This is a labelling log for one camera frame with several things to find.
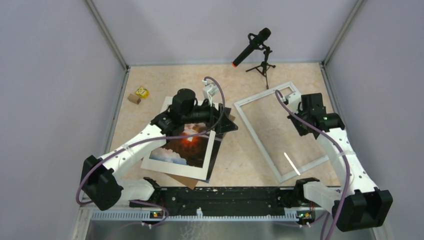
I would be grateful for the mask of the white photo mat board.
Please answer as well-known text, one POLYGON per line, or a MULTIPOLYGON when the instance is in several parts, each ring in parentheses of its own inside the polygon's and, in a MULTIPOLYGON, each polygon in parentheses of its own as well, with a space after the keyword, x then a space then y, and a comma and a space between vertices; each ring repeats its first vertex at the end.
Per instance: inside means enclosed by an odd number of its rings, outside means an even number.
POLYGON ((172 139, 165 145, 148 153, 141 162, 141 169, 169 175, 209 182, 222 139, 212 130, 200 136, 193 136, 206 130, 204 123, 184 125, 183 138, 172 139))

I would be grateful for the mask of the sunset landscape photo print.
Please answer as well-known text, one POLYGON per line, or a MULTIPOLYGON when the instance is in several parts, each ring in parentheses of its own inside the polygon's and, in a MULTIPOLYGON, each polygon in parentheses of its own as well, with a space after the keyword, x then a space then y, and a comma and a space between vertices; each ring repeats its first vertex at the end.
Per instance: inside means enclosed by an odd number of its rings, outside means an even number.
POLYGON ((192 170, 194 168, 202 169, 207 150, 211 149, 206 179, 202 180, 205 183, 209 183, 224 136, 216 134, 214 141, 209 140, 209 133, 196 137, 174 139, 164 146, 153 150, 149 158, 174 165, 189 166, 192 170))

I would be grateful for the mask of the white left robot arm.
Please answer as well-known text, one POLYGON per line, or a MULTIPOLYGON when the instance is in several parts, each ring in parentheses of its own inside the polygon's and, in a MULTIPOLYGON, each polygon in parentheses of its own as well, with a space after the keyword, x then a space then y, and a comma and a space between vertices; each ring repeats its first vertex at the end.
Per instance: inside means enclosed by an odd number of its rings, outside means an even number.
POLYGON ((110 209, 119 200, 140 200, 149 207, 156 206, 161 194, 151 182, 142 180, 134 187, 124 187, 119 179, 155 149, 172 140, 184 139, 185 125, 199 123, 205 124, 207 129, 193 134, 193 138, 206 133, 224 134, 238 130, 226 113, 225 103, 216 105, 207 97, 199 104, 193 90, 180 89, 167 109, 135 137, 109 153, 100 157, 91 155, 84 160, 76 193, 77 203, 84 205, 80 200, 80 193, 84 192, 101 211, 110 209))

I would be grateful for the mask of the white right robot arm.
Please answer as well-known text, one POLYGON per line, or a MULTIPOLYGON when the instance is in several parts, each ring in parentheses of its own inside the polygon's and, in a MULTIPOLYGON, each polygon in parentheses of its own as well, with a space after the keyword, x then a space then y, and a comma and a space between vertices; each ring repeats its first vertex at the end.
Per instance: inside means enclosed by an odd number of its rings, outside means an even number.
POLYGON ((381 227, 393 204, 389 190, 381 190, 362 167, 341 117, 328 113, 321 93, 284 97, 288 119, 300 136, 312 134, 324 149, 341 190, 315 177, 297 180, 293 200, 299 206, 313 202, 325 209, 342 232, 381 227))

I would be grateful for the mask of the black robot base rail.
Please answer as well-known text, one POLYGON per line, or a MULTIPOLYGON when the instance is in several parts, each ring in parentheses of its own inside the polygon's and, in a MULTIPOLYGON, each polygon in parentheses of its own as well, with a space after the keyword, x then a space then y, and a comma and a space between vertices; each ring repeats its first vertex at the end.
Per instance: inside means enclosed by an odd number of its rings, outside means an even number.
POLYGON ((289 210, 310 211, 314 203, 302 201, 291 187, 165 187, 146 177, 153 185, 148 203, 168 210, 171 217, 282 217, 289 210))

